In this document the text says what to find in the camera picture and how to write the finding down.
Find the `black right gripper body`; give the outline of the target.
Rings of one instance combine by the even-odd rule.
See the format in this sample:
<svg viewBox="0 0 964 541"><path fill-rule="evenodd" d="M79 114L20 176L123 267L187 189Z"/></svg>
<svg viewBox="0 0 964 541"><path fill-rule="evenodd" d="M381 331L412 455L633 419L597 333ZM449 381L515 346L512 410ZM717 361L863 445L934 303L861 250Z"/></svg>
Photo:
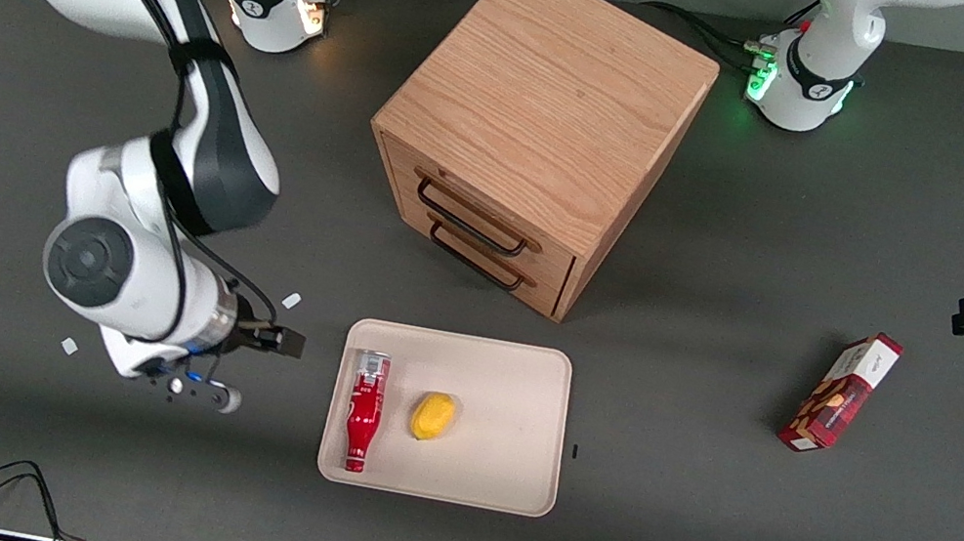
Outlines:
<svg viewBox="0 0 964 541"><path fill-rule="evenodd" d="M240 347L256 349L260 345L259 331L269 329L269 320L257 317L245 297L235 294L233 297L235 311L231 317L231 327L228 327L225 337L214 347L213 357L222 358Z"/></svg>

